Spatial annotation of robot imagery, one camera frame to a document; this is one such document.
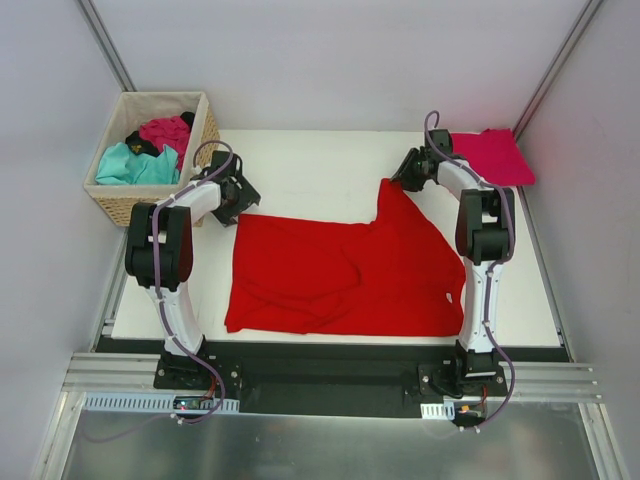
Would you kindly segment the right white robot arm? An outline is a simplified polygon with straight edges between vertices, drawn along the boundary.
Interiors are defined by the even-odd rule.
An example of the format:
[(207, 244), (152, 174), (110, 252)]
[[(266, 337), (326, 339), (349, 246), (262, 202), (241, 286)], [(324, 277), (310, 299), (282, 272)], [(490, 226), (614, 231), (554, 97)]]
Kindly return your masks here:
[(501, 274), (515, 247), (513, 191), (490, 183), (454, 154), (446, 129), (426, 131), (425, 145), (409, 150), (392, 181), (409, 192), (432, 181), (459, 202), (455, 247), (466, 272), (463, 324), (452, 360), (429, 375), (429, 384), (452, 397), (473, 394), (503, 374), (495, 330)]

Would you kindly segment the woven wicker basket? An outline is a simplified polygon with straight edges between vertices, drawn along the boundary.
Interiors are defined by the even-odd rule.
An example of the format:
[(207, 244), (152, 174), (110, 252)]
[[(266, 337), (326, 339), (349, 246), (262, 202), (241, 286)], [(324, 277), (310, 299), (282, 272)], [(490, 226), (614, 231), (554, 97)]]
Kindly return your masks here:
[[(106, 150), (124, 143), (130, 134), (141, 131), (149, 122), (187, 115), (189, 130), (182, 165), (177, 169), (177, 182), (162, 185), (101, 185), (96, 176)], [(114, 224), (127, 226), (131, 209), (138, 202), (156, 202), (183, 188), (196, 170), (209, 164), (218, 148), (218, 126), (210, 102), (202, 91), (126, 92), (120, 95), (102, 136), (84, 181), (84, 189)]]

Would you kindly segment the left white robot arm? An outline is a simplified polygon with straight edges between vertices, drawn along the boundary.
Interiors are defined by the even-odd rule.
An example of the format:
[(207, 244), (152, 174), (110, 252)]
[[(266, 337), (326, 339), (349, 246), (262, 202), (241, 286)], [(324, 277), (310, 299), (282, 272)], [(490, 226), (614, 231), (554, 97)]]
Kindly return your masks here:
[(164, 333), (164, 351), (184, 357), (176, 375), (188, 388), (204, 387), (210, 363), (198, 356), (205, 336), (197, 325), (188, 280), (194, 265), (193, 227), (205, 216), (222, 226), (238, 224), (261, 196), (246, 179), (243, 161), (232, 151), (215, 151), (210, 163), (178, 192), (131, 210), (125, 270), (154, 304)]

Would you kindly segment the magenta t shirt in basket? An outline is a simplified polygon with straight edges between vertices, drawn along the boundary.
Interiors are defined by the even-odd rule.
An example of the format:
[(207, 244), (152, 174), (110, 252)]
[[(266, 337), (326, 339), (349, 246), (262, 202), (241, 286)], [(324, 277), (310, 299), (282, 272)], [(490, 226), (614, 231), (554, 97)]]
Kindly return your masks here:
[(156, 118), (142, 125), (139, 135), (159, 152), (168, 146), (177, 153), (181, 163), (190, 140), (191, 126), (181, 116)]

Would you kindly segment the black t shirt in basket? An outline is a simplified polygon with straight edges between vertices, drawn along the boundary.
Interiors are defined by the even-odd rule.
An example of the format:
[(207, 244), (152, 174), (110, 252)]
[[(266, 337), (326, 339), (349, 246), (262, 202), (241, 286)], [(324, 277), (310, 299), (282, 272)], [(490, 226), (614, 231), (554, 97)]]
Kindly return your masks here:
[[(195, 120), (195, 113), (190, 111), (185, 111), (180, 115), (190, 126), (191, 130), (193, 127), (193, 123)], [(126, 139), (125, 144), (129, 147), (129, 149), (134, 154), (149, 154), (154, 157), (160, 155), (159, 152), (150, 142), (143, 140), (139, 135), (139, 129), (133, 131)]]

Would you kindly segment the red t shirt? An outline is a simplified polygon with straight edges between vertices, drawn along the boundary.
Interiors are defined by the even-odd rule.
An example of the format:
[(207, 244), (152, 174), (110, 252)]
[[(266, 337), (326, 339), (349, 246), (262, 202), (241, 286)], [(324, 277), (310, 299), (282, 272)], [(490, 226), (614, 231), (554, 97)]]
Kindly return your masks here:
[(228, 332), (448, 337), (463, 323), (465, 270), (401, 186), (380, 183), (370, 223), (243, 215)]

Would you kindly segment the folded magenta t shirt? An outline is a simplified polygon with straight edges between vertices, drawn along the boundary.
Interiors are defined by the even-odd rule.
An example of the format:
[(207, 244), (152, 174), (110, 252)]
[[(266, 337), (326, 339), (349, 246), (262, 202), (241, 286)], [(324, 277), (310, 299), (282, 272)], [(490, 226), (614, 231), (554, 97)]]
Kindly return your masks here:
[(509, 129), (452, 133), (456, 154), (464, 156), (485, 180), (505, 187), (534, 185), (536, 177)]

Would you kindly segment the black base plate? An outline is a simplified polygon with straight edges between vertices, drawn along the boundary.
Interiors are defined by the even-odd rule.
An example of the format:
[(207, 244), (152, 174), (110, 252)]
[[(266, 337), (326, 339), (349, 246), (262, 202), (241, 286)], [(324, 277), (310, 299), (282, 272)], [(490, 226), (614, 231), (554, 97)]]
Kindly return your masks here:
[(243, 413), (416, 418), (424, 404), (470, 398), (482, 421), (514, 388), (498, 353), (453, 346), (206, 341), (183, 356), (159, 340), (102, 339), (97, 350), (155, 354), (154, 388), (223, 394)]

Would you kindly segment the teal t shirt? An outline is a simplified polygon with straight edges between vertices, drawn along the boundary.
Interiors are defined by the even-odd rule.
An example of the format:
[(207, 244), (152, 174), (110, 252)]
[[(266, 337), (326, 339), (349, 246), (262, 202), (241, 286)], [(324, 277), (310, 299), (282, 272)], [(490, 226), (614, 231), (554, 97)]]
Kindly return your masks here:
[(98, 164), (99, 185), (174, 185), (179, 182), (178, 153), (165, 146), (158, 156), (135, 154), (120, 142), (108, 147)]

